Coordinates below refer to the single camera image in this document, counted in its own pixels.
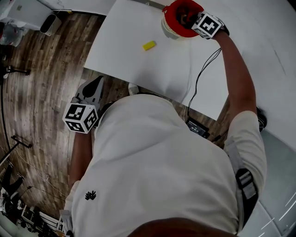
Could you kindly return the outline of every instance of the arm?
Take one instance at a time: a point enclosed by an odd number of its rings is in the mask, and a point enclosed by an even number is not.
[[[229,92],[230,121],[243,111],[257,114],[254,84],[234,42],[223,31],[218,32],[214,39],[219,43],[223,53]]]
[[[86,169],[92,160],[92,133],[76,133],[73,145],[72,160],[69,171],[69,187],[72,188],[74,183],[81,180]]]

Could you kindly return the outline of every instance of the white table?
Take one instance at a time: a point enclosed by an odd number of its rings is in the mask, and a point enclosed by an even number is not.
[[[224,21],[221,4],[202,2]],[[130,0],[117,0],[92,45],[85,68],[92,69],[152,90],[188,106],[195,80],[208,57],[219,48],[214,40],[200,36],[172,40],[161,28],[164,14]],[[230,31],[236,25],[229,20]],[[144,51],[142,45],[154,40],[156,47]],[[222,54],[203,72],[191,108],[217,119],[228,96]]]

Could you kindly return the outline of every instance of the person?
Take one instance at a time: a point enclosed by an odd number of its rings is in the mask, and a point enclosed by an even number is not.
[[[17,206],[19,200],[17,190],[25,179],[20,173],[17,173],[18,180],[13,184],[10,184],[12,169],[13,164],[8,161],[8,166],[2,181],[2,189],[0,191],[0,211],[4,213],[6,213],[8,209],[10,210],[13,206]]]
[[[229,91],[225,144],[234,145],[260,195],[266,157],[254,85],[228,34],[220,31],[213,39],[222,49]],[[112,104],[95,131],[94,151],[91,134],[76,133],[69,186],[64,210],[72,217],[74,236],[238,232],[238,184],[229,154],[191,132],[172,104],[157,96],[136,94]]]

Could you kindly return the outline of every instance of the black device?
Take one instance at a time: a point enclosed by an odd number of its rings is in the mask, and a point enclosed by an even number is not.
[[[206,139],[210,136],[210,134],[208,133],[209,129],[201,123],[197,122],[195,119],[189,117],[186,124],[192,132]]]

